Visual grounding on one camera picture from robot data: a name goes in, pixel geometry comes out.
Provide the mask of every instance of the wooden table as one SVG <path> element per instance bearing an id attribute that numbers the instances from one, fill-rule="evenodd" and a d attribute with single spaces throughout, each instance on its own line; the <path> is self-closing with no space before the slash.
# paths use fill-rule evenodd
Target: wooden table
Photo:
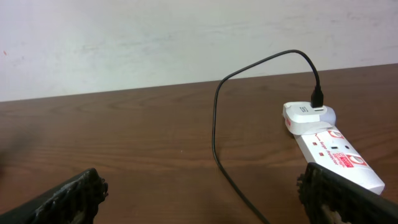
<path id="1" fill-rule="evenodd" d="M 320 72 L 337 126 L 398 202 L 398 64 Z M 311 73 L 228 81 L 217 146 L 271 223 L 308 223 L 296 177 L 307 163 L 282 105 L 308 101 Z M 109 183 L 95 223 L 259 223 L 211 153 L 218 82 L 0 103 L 0 213 L 89 168 Z"/>

